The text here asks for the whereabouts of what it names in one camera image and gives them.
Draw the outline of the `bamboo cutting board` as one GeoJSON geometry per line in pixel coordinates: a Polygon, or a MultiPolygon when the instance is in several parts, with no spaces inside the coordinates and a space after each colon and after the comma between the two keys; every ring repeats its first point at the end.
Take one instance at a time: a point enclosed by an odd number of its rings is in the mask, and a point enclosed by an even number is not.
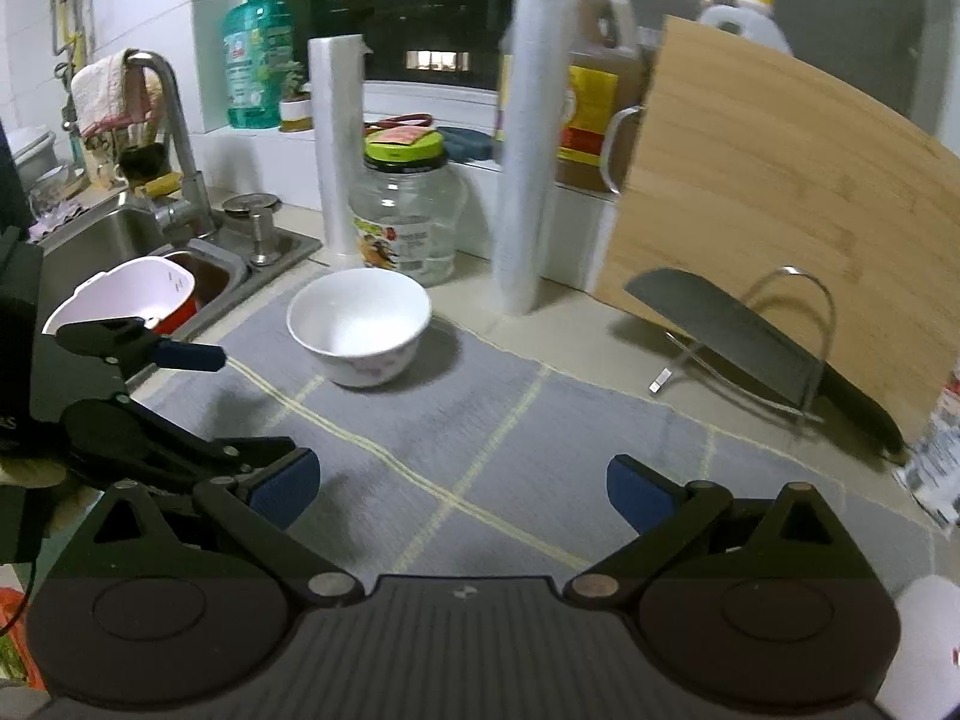
{"type": "Polygon", "coordinates": [[[729,32],[669,18],[617,219],[590,291],[673,266],[761,296],[811,351],[921,436],[958,356],[958,161],[871,96],[729,32]]]}

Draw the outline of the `small potted plant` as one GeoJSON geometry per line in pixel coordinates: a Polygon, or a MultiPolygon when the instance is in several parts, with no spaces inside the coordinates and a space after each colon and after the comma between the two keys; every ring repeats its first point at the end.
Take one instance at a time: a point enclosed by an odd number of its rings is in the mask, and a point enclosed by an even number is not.
{"type": "Polygon", "coordinates": [[[283,66],[280,111],[281,132],[306,132],[313,128],[311,88],[306,82],[306,71],[296,60],[283,66]]]}

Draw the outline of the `white plastic wrap roll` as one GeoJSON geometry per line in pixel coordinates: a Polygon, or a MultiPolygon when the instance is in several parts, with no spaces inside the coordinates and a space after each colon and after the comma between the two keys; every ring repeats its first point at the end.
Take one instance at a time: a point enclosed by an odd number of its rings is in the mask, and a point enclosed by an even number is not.
{"type": "Polygon", "coordinates": [[[573,16],[574,0],[514,0],[491,255],[493,300],[506,316],[537,302],[573,16]]]}

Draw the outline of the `oil jug yellow label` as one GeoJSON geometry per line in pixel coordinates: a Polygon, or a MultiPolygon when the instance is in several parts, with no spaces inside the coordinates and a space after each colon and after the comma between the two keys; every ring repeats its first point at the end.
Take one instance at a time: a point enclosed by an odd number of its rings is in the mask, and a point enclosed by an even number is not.
{"type": "Polygon", "coordinates": [[[623,111],[640,104],[647,70],[631,0],[576,0],[556,180],[605,192],[630,160],[636,125],[623,111]]]}

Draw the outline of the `white plastic food bag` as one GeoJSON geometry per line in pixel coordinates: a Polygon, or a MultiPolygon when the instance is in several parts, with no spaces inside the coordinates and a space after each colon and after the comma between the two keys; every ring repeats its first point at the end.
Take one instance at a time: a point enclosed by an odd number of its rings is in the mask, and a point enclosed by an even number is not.
{"type": "Polygon", "coordinates": [[[901,488],[947,533],[957,530],[960,515],[959,419],[958,366],[953,366],[926,431],[910,450],[907,465],[893,472],[901,488]]]}

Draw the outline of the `cloth on faucet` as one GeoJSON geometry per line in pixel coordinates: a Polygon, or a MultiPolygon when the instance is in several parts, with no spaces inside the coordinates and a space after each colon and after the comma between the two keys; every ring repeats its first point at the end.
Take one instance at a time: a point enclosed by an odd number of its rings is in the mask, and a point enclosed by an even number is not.
{"type": "Polygon", "coordinates": [[[73,76],[70,91],[83,140],[155,117],[145,69],[133,62],[135,54],[135,49],[121,50],[73,76]]]}

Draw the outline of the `sink drain stopper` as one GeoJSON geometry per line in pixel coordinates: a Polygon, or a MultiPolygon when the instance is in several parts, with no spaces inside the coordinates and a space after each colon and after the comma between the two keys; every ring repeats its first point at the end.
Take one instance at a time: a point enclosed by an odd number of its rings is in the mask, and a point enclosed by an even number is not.
{"type": "Polygon", "coordinates": [[[223,213],[231,220],[242,221],[252,239],[251,263],[265,268],[280,258],[280,243],[274,222],[274,211],[281,200],[273,193],[254,192],[236,195],[223,204],[223,213]]]}

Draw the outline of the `white bowl pink floral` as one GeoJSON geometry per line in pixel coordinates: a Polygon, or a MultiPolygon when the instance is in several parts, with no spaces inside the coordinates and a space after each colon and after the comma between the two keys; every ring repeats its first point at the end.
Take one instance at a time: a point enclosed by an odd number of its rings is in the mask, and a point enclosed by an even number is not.
{"type": "Polygon", "coordinates": [[[316,278],[286,310],[286,330],[322,375],[347,388],[374,388],[412,364],[433,318],[427,290],[407,275],[352,268],[316,278]]]}

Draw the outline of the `steel kitchen faucet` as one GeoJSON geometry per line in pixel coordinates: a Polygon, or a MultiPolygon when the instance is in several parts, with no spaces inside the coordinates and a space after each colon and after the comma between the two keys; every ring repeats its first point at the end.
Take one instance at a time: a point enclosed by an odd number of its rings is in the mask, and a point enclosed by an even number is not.
{"type": "Polygon", "coordinates": [[[176,72],[162,55],[151,50],[134,50],[125,57],[125,63],[130,68],[151,70],[158,76],[167,132],[171,135],[172,149],[181,168],[181,198],[158,211],[158,224],[161,227],[189,226],[195,238],[208,238],[217,231],[217,222],[208,200],[205,179],[195,161],[176,72]]]}

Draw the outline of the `clear plastic jar green lid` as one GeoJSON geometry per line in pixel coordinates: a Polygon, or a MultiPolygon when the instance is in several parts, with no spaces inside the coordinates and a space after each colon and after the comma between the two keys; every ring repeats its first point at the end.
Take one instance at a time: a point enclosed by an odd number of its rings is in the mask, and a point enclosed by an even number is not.
{"type": "Polygon", "coordinates": [[[423,286],[452,275],[467,187],[449,166],[444,135],[431,115],[399,115],[366,128],[363,171],[348,203],[364,265],[423,286]]]}

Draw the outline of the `grey dish mat yellow lines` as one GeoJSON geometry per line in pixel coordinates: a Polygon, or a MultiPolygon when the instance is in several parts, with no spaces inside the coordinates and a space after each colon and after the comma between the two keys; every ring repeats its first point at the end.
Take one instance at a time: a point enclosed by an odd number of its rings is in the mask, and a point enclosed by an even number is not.
{"type": "Polygon", "coordinates": [[[229,330],[216,374],[158,374],[139,399],[202,437],[288,436],[320,488],[291,525],[363,580],[382,574],[567,578],[628,543],[605,475],[626,454],[737,496],[812,484],[892,590],[934,571],[935,533],[781,450],[512,355],[438,320],[374,390],[338,387],[286,330],[277,296],[229,330]]]}

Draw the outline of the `green dish soap bottle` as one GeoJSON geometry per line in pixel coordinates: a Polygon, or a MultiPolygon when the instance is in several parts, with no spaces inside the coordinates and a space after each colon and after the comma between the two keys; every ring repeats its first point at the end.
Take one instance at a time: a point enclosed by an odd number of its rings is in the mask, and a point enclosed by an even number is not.
{"type": "Polygon", "coordinates": [[[224,79],[228,124],[280,125],[286,66],[295,57],[293,16],[283,0],[244,0],[224,17],[224,79]]]}

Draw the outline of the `white jug yellow cap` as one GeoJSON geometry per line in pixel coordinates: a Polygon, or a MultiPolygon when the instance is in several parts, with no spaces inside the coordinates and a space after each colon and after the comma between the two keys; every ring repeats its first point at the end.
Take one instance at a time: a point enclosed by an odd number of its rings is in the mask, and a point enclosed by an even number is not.
{"type": "Polygon", "coordinates": [[[732,5],[709,5],[698,16],[698,23],[781,54],[793,54],[788,39],[776,24],[775,0],[734,0],[732,5]]]}

